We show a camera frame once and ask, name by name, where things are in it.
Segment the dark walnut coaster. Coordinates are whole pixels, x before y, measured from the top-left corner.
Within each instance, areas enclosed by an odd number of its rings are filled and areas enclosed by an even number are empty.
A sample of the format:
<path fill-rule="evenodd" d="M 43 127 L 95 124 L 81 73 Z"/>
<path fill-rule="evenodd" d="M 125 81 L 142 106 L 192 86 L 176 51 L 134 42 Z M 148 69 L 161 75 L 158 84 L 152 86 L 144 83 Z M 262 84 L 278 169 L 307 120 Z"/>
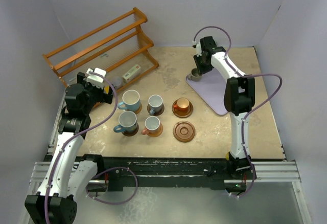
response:
<path fill-rule="evenodd" d="M 137 134 L 138 130 L 139 130 L 139 125 L 137 124 L 136 128 L 133 131 L 124 131 L 124 132 L 122 132 L 122 134 L 124 136 L 131 137 L 131 136 L 134 136 L 135 134 Z"/>
<path fill-rule="evenodd" d="M 164 110 L 165 110 L 164 104 L 162 104 L 159 107 L 153 107 L 150 104 L 147 105 L 147 111 L 151 116 L 159 116 L 164 112 Z"/>

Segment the small grey green cup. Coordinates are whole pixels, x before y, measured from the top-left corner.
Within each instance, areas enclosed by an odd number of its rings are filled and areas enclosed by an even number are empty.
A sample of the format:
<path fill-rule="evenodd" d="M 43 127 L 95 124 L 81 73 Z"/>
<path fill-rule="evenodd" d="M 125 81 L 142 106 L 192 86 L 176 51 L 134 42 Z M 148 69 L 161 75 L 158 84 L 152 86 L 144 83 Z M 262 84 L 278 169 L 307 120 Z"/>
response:
<path fill-rule="evenodd" d="M 194 68 L 191 70 L 191 72 L 187 75 L 188 80 L 192 81 L 200 81 L 202 78 L 202 75 L 199 73 L 197 68 Z"/>

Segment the large light blue mug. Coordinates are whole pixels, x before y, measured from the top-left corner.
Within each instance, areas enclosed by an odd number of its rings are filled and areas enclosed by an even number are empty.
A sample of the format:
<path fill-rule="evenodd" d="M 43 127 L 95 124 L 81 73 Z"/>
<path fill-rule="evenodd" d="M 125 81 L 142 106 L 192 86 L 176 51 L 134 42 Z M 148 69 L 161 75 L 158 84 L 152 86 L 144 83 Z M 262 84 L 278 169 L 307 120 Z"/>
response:
<path fill-rule="evenodd" d="M 141 106 L 140 94 L 136 90 L 127 90 L 122 95 L 122 102 L 118 104 L 118 109 L 137 111 Z"/>

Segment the orange cup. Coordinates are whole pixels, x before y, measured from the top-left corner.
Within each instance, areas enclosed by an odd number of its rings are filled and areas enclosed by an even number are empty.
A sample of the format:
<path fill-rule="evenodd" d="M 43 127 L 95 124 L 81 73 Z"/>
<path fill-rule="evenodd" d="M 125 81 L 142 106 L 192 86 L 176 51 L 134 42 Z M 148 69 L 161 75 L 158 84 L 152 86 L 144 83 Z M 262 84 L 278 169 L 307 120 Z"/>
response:
<path fill-rule="evenodd" d="M 178 111 L 187 111 L 190 107 L 190 101 L 187 98 L 179 98 L 176 100 L 173 108 Z"/>

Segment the light wooden coaster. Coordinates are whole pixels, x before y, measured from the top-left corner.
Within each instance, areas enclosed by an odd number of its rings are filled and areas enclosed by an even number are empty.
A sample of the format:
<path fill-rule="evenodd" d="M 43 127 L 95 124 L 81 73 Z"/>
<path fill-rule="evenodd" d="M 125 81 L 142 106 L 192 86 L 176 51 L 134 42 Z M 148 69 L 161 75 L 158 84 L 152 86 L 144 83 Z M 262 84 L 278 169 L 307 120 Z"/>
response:
<path fill-rule="evenodd" d="M 162 134 L 162 132 L 163 132 L 163 125 L 162 124 L 160 124 L 159 125 L 159 127 L 156 129 L 156 130 L 149 130 L 149 129 L 147 129 L 147 128 L 145 128 L 145 130 L 146 130 L 146 135 L 148 135 L 148 136 L 150 136 L 150 137 L 158 137 L 158 136 L 160 136 L 161 134 Z"/>
<path fill-rule="evenodd" d="M 140 113 L 141 111 L 142 111 L 142 104 L 140 104 L 139 108 L 138 108 L 136 111 L 134 111 L 134 113 L 135 113 L 135 114 L 138 114 L 138 113 Z"/>

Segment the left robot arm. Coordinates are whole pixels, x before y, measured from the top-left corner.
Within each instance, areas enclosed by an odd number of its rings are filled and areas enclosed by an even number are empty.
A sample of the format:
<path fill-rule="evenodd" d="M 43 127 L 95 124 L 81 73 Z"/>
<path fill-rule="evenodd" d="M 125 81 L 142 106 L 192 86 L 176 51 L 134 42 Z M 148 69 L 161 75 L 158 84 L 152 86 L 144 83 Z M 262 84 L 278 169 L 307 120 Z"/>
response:
<path fill-rule="evenodd" d="M 65 90 L 58 137 L 49 169 L 35 194 L 28 195 L 25 208 L 33 223 L 73 223 L 78 198 L 89 181 L 105 174 L 101 155 L 86 155 L 73 169 L 77 153 L 90 126 L 90 112 L 97 103 L 116 104 L 113 85 L 105 90 L 106 71 L 88 69 L 77 74 L 77 82 Z"/>

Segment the ringed brown coaster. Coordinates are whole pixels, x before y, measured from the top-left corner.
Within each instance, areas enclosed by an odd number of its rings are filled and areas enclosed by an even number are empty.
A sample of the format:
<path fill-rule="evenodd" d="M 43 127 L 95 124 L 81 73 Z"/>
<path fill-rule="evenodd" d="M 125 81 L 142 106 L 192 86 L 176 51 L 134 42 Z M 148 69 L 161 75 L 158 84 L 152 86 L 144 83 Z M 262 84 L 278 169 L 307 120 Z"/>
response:
<path fill-rule="evenodd" d="M 192 112 L 193 112 L 193 104 L 191 103 L 191 101 L 189 101 L 189 105 L 187 108 L 180 108 L 177 105 L 177 101 L 175 100 L 173 105 L 172 105 L 172 112 L 175 116 L 179 117 L 179 118 L 187 118 L 189 117 Z"/>
<path fill-rule="evenodd" d="M 190 142 L 196 134 L 195 127 L 188 121 L 177 122 L 173 127 L 173 135 L 180 142 Z"/>

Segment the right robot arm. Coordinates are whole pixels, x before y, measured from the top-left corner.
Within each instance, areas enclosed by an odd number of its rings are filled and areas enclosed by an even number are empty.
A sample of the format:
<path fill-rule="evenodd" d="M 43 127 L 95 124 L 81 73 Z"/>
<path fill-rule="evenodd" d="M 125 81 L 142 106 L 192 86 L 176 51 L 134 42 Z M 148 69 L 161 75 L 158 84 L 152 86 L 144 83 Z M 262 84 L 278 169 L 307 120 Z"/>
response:
<path fill-rule="evenodd" d="M 193 41 L 194 61 L 199 75 L 216 69 L 226 81 L 224 106 L 231 120 L 231 148 L 228 153 L 227 173 L 240 178 L 246 171 L 254 172 L 248 139 L 249 112 L 255 104 L 255 80 L 246 76 L 221 50 L 211 36 Z"/>

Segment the pink mug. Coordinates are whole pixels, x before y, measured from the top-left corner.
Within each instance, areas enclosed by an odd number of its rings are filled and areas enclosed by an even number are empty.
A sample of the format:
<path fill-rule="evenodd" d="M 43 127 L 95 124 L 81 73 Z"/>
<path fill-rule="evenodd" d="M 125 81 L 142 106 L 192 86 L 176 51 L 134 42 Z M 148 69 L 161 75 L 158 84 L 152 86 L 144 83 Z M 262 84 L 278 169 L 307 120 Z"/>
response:
<path fill-rule="evenodd" d="M 156 116 L 150 116 L 145 120 L 145 128 L 149 130 L 156 130 L 159 125 L 161 124 L 160 120 Z M 145 128 L 142 130 L 142 134 L 146 135 L 146 130 Z"/>

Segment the teal patterned mug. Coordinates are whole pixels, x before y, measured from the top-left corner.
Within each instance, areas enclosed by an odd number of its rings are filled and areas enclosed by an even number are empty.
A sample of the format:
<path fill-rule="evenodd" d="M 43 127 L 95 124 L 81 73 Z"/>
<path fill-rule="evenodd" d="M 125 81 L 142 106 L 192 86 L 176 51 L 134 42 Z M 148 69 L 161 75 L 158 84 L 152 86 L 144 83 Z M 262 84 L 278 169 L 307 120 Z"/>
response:
<path fill-rule="evenodd" d="M 137 116 L 132 111 L 124 111 L 119 115 L 119 124 L 114 127 L 114 132 L 133 131 L 137 125 Z"/>

